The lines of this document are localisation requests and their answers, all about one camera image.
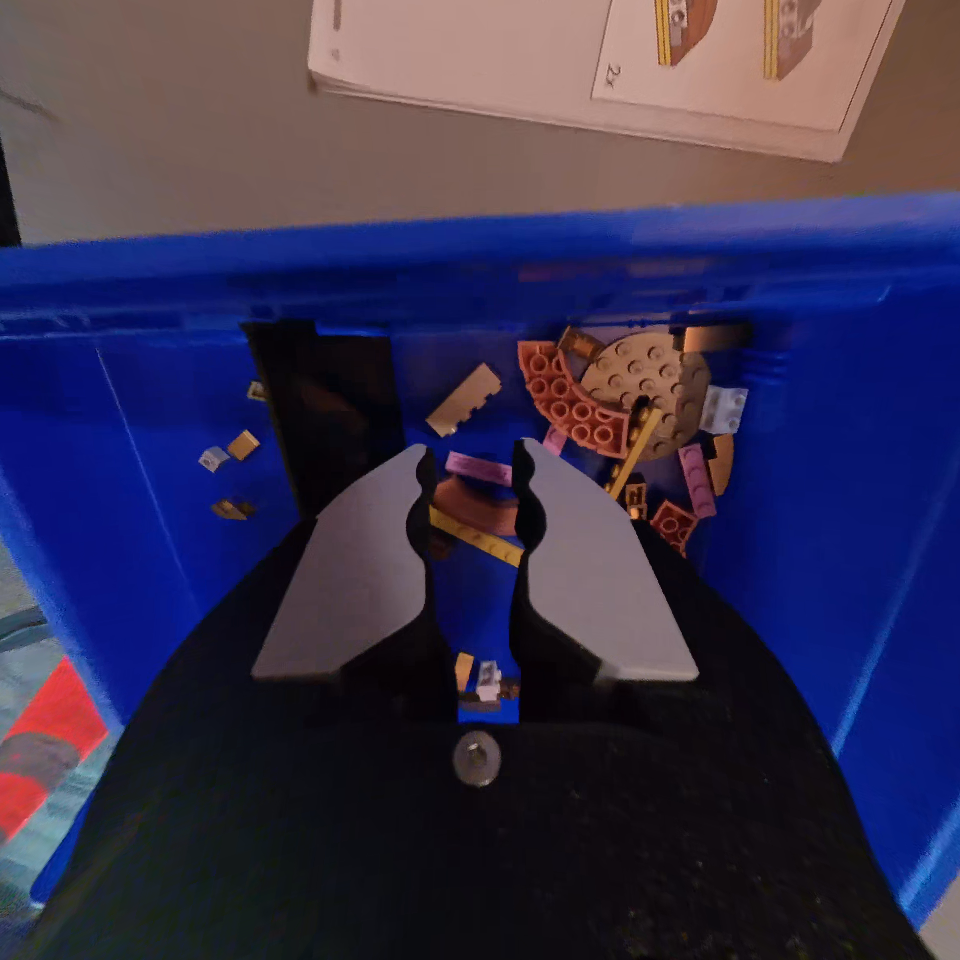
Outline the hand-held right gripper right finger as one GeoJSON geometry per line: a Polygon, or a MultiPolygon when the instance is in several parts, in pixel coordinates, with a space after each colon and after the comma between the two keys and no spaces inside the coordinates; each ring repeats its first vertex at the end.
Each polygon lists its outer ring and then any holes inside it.
{"type": "Polygon", "coordinates": [[[628,514],[589,476],[522,438],[513,449],[522,597],[602,677],[688,683],[699,669],[628,514]]]}

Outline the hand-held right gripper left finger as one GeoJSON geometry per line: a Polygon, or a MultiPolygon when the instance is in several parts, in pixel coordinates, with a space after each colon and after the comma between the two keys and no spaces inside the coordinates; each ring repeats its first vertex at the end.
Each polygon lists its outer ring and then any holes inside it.
{"type": "Polygon", "coordinates": [[[433,453],[417,443],[320,511],[252,678],[331,678],[425,613],[435,490],[433,453]]]}

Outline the open building instruction booklet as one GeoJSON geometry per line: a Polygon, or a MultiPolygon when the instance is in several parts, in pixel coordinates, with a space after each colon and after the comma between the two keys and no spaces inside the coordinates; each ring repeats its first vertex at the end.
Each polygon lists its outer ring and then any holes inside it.
{"type": "Polygon", "coordinates": [[[835,163],[905,5],[316,1],[308,68],[343,95],[835,163]]]}

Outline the pile of bricks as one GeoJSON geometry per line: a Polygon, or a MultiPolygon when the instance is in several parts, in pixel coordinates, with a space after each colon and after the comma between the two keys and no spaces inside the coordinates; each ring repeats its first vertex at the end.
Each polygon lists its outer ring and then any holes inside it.
{"type": "MultiPolygon", "coordinates": [[[[712,404],[714,395],[710,371],[700,354],[680,350],[664,330],[601,344],[590,354],[590,362],[580,380],[571,376],[569,357],[574,351],[574,347],[563,344],[520,342],[518,361],[524,386],[536,409],[560,436],[616,461],[611,480],[601,488],[619,505],[620,493],[626,488],[637,462],[658,459],[670,451],[687,453],[689,448],[680,448],[680,443],[707,425],[703,411],[712,404]]],[[[463,534],[465,541],[472,545],[476,545],[476,536],[495,537],[496,525],[478,527],[471,522],[468,510],[447,506],[448,497],[453,493],[450,481],[436,486],[429,507],[430,526],[440,529],[450,522],[450,534],[463,534]]],[[[515,493],[512,506],[512,518],[507,519],[506,524],[508,534],[518,536],[519,501],[515,493]]],[[[577,652],[571,641],[547,627],[532,612],[529,602],[522,597],[523,556],[524,548],[517,560],[514,601],[522,610],[529,611],[535,624],[543,627],[551,640],[563,643],[563,650],[573,657],[574,666],[585,671],[589,682],[598,677],[608,678],[600,675],[596,662],[588,663],[586,654],[577,652]]],[[[408,628],[432,617],[429,601],[424,614],[408,628]]],[[[309,680],[334,679],[348,666],[359,666],[364,656],[384,652],[386,643],[397,639],[408,628],[357,657],[333,677],[309,680]]]]}

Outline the blue plastic bin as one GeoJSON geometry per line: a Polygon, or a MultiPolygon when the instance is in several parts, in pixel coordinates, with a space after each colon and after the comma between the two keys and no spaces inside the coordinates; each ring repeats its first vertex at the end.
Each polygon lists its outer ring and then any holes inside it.
{"type": "Polygon", "coordinates": [[[408,444],[506,461],[518,342],[748,325],[689,558],[772,647],[917,927],[958,877],[958,194],[383,222],[2,250],[2,537],[107,715],[341,467],[248,399],[249,334],[408,444]]]}

